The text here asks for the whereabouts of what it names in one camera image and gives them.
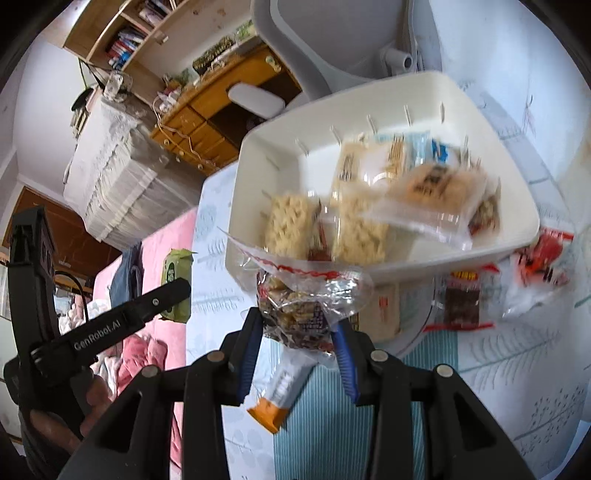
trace green package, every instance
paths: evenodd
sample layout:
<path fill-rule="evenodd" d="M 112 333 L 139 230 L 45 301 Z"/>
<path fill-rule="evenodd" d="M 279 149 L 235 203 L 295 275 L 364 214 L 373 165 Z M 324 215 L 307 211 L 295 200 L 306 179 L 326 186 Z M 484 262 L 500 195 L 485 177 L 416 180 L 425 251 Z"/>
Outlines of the green package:
<path fill-rule="evenodd" d="M 193 253 L 182 248 L 181 250 L 171 250 L 164 260 L 162 270 L 161 285 L 172 282 L 177 278 L 184 278 L 191 283 L 191 266 L 193 265 Z M 161 313 L 162 317 L 174 322 L 187 323 L 191 316 L 191 298 L 177 303 L 171 309 Z"/>

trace desk drawer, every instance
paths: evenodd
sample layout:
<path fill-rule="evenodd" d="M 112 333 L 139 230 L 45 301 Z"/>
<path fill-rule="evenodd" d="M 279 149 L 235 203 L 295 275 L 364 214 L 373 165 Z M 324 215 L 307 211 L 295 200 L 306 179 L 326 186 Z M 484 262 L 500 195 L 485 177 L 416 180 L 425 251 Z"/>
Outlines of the desk drawer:
<path fill-rule="evenodd" d="M 268 56 L 273 58 L 273 64 L 277 71 L 267 63 L 266 59 Z M 222 108 L 230 104 L 228 90 L 232 85 L 244 82 L 258 86 L 273 78 L 275 75 L 278 75 L 280 72 L 281 65 L 278 59 L 271 53 L 271 50 L 266 48 L 252 57 L 245 59 L 242 63 L 215 81 L 214 84 L 201 92 L 197 98 L 191 102 L 191 107 L 202 117 L 211 118 Z"/>
<path fill-rule="evenodd" d="M 204 157 L 218 167 L 227 165 L 228 161 L 238 156 L 238 150 L 229 141 L 223 139 L 206 150 Z"/>
<path fill-rule="evenodd" d="M 208 150 L 201 152 L 196 150 L 204 160 L 209 160 L 215 163 L 216 167 L 222 168 L 233 162 L 238 157 L 238 150 L 228 142 L 225 138 L 219 140 L 215 145 Z M 194 155 L 185 154 L 183 158 L 190 164 L 196 166 L 205 175 L 209 176 L 215 173 L 216 169 L 210 163 L 199 161 Z"/>
<path fill-rule="evenodd" d="M 193 131 L 193 133 L 189 135 L 189 137 L 191 138 L 191 145 L 189 145 L 189 141 L 187 139 L 183 139 L 183 141 L 180 143 L 180 148 L 173 150 L 173 153 L 176 153 L 181 158 L 184 158 L 186 154 L 195 157 L 195 155 L 191 152 L 192 146 L 193 151 L 197 152 L 199 155 L 203 155 L 206 150 L 210 149 L 223 138 L 208 124 L 203 124 L 198 127 L 195 131 Z"/>
<path fill-rule="evenodd" d="M 193 132 L 197 127 L 202 125 L 204 122 L 203 118 L 201 118 L 194 110 L 190 109 L 189 107 L 183 108 L 177 115 L 174 116 L 170 121 L 166 123 L 166 126 L 169 128 L 174 128 L 178 130 L 183 135 L 188 135 Z M 157 131 L 155 135 L 152 136 L 156 142 L 163 145 L 164 148 L 167 150 L 173 150 L 176 148 L 177 145 L 180 145 L 185 138 L 181 137 L 179 134 L 170 132 L 163 128 L 164 132 L 172 139 L 171 142 L 169 138 L 164 135 L 161 131 Z"/>

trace wooden desk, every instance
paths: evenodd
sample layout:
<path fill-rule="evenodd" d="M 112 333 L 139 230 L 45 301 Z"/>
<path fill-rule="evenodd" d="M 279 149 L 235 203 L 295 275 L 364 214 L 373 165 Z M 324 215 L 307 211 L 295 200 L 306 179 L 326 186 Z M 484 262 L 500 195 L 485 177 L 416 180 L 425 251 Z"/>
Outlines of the wooden desk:
<path fill-rule="evenodd" d="M 206 73 L 181 95 L 161 120 L 180 134 L 156 125 L 152 138 L 207 176 L 237 160 L 247 120 L 253 117 L 228 98 L 228 90 L 239 82 L 260 86 L 286 103 L 301 92 L 279 58 L 262 44 L 230 56 L 224 67 Z"/>

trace wrapped snack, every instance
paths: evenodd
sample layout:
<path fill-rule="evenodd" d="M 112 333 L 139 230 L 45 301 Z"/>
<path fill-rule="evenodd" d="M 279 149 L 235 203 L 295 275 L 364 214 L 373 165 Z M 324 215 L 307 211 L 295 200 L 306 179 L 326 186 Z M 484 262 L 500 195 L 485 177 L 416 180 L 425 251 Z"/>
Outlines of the wrapped snack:
<path fill-rule="evenodd" d="M 365 308 L 349 321 L 353 330 L 367 333 L 373 343 L 392 340 L 400 333 L 399 285 L 376 288 Z"/>
<path fill-rule="evenodd" d="M 470 250 L 468 223 L 482 201 L 486 183 L 486 174 L 478 168 L 425 163 L 405 174 L 363 216 Z"/>
<path fill-rule="evenodd" d="M 305 195 L 288 194 L 274 197 L 265 247 L 279 257 L 308 258 L 309 241 L 319 203 Z"/>
<path fill-rule="evenodd" d="M 308 352 L 284 348 L 263 396 L 248 413 L 269 432 L 278 433 L 316 364 Z"/>
<path fill-rule="evenodd" d="M 322 335 L 360 311 L 374 292 L 371 277 L 358 268 L 341 269 L 332 262 L 276 257 L 230 235 L 228 240 L 243 254 L 239 258 L 241 265 L 254 263 L 260 268 L 254 280 L 264 316 L 276 326 L 297 325 L 297 330 L 288 330 L 290 336 L 277 334 L 278 340 L 287 345 L 294 341 L 295 346 L 330 350 L 332 344 L 323 344 Z"/>
<path fill-rule="evenodd" d="M 371 206 L 366 197 L 345 195 L 339 205 L 333 260 L 353 265 L 371 265 L 386 259 L 389 225 L 361 217 Z"/>
<path fill-rule="evenodd" d="M 341 147 L 332 184 L 332 204 L 346 192 L 380 192 L 390 188 L 407 167 L 407 149 L 402 137 L 388 141 L 347 142 Z"/>
<path fill-rule="evenodd" d="M 308 250 L 308 260 L 313 262 L 330 262 L 332 260 L 333 238 L 335 236 L 336 217 L 332 208 L 320 206 Z"/>
<path fill-rule="evenodd" d="M 497 184 L 494 193 L 486 194 L 478 206 L 476 213 L 468 224 L 470 235 L 475 236 L 483 231 L 495 231 L 501 225 L 499 217 L 499 201 L 501 199 L 501 184 Z"/>
<path fill-rule="evenodd" d="M 183 248 L 171 250 L 164 260 L 161 285 L 172 282 L 177 278 L 184 278 L 191 283 L 191 267 L 193 253 Z M 191 300 L 185 299 L 174 307 L 162 312 L 162 317 L 174 322 L 187 323 L 191 316 Z"/>
<path fill-rule="evenodd" d="M 505 290 L 495 265 L 444 275 L 437 282 L 435 321 L 424 331 L 478 330 L 494 327 L 502 317 Z"/>
<path fill-rule="evenodd" d="M 330 328 L 322 306 L 295 292 L 268 272 L 257 276 L 256 299 L 264 319 L 265 336 L 289 348 L 331 352 Z"/>
<path fill-rule="evenodd" d="M 434 138 L 431 139 L 431 157 L 434 161 L 445 163 L 451 167 L 458 167 L 461 163 L 461 152 L 457 148 L 441 143 Z"/>
<path fill-rule="evenodd" d="M 534 247 L 517 250 L 510 257 L 513 279 L 507 293 L 504 316 L 517 316 L 544 303 L 569 284 L 575 258 L 572 232 L 540 229 Z"/>

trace clothing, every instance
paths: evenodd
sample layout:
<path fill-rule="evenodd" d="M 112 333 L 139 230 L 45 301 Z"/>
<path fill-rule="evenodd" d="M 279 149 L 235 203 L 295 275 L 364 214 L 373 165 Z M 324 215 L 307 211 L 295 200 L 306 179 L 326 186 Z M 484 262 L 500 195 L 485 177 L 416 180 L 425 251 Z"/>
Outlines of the clothing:
<path fill-rule="evenodd" d="M 156 365 L 164 370 L 164 360 L 168 347 L 164 342 L 153 339 L 150 335 L 140 337 L 130 335 L 123 340 L 122 363 L 117 378 L 117 395 L 129 385 L 143 367 Z"/>
<path fill-rule="evenodd" d="M 117 395 L 129 385 L 132 379 L 147 365 L 156 365 L 164 370 L 167 345 L 152 338 L 150 335 L 131 335 L 123 340 L 122 363 L 119 367 L 117 379 Z M 173 416 L 172 434 L 170 439 L 170 459 L 177 465 L 181 465 L 181 432 L 178 428 L 176 417 Z"/>
<path fill-rule="evenodd" d="M 121 255 L 121 264 L 113 276 L 109 290 L 111 308 L 136 299 L 142 294 L 141 247 L 142 244 L 139 242 Z"/>

